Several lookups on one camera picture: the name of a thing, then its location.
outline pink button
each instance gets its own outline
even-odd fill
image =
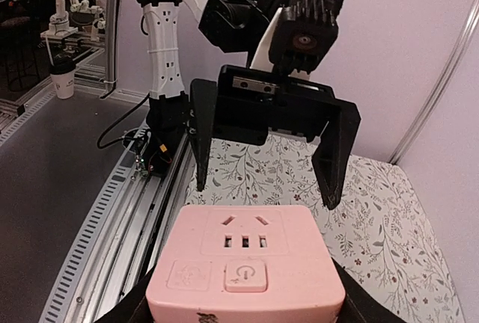
[[[242,259],[226,264],[225,288],[232,293],[266,291],[266,265],[259,259]]]

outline metal pole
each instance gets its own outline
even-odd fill
[[[391,158],[389,159],[389,163],[398,164],[398,162],[404,157],[408,149],[411,147],[412,143],[421,133],[434,109],[444,96],[445,91],[451,83],[454,73],[463,59],[464,54],[467,52],[467,48],[472,41],[472,37],[474,35],[475,29],[478,26],[478,22],[479,0],[474,0],[471,10],[469,11],[469,15],[464,22],[463,29],[457,38],[456,44],[454,45],[452,53],[449,56],[444,69],[441,71],[434,88],[431,90],[426,102],[412,122],[412,125],[409,127],[399,145],[396,147],[396,150],[393,152]]]
[[[107,0],[106,2],[106,93],[111,93],[117,85],[117,32],[118,8],[120,0]]]

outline white panel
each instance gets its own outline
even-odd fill
[[[340,37],[311,76],[337,97],[356,102],[362,116],[354,153],[386,160],[411,124],[452,50],[472,0],[346,0]],[[119,86],[146,93],[151,73],[147,41],[139,30],[135,0],[120,7]],[[180,11],[178,36],[183,82],[216,79],[224,55]]]
[[[466,321],[479,322],[479,34],[400,162],[436,231]]]

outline stain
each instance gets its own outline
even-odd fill
[[[199,316],[198,323],[219,323],[214,314],[196,313]]]

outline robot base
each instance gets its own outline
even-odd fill
[[[166,177],[168,170],[171,166],[171,160],[173,159],[181,139],[185,135],[185,126],[178,126],[169,132],[161,132],[162,144],[165,144],[168,148],[168,157],[159,152],[160,146],[157,139],[153,136],[148,144],[142,158],[148,163],[151,174],[159,177]]]
[[[46,37],[48,37],[49,39],[64,39],[65,37],[69,37],[70,35],[75,34],[77,32],[78,32],[78,28],[68,27],[68,28],[58,29],[57,31],[55,30],[44,31],[43,33],[40,34],[40,37],[42,39],[45,39]]]

